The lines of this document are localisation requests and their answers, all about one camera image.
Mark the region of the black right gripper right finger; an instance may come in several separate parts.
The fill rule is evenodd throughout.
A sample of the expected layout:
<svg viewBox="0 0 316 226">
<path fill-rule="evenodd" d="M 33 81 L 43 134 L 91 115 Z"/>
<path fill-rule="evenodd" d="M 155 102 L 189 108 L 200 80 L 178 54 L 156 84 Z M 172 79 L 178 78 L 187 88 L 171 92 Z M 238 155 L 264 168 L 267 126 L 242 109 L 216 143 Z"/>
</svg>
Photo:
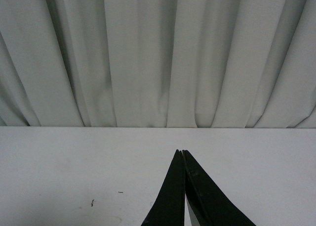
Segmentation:
<svg viewBox="0 0 316 226">
<path fill-rule="evenodd" d="M 192 154 L 184 150 L 186 198 L 193 226 L 255 226 L 217 186 Z"/>
</svg>

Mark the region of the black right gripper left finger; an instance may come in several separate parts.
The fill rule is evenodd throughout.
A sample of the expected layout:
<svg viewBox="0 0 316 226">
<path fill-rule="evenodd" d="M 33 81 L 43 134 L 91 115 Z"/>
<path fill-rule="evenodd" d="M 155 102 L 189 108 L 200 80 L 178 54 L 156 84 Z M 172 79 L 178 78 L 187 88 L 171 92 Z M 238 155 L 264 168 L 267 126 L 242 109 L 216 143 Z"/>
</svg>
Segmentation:
<svg viewBox="0 0 316 226">
<path fill-rule="evenodd" d="M 158 196 L 143 226 L 183 226 L 185 218 L 185 166 L 182 153 L 175 151 Z"/>
</svg>

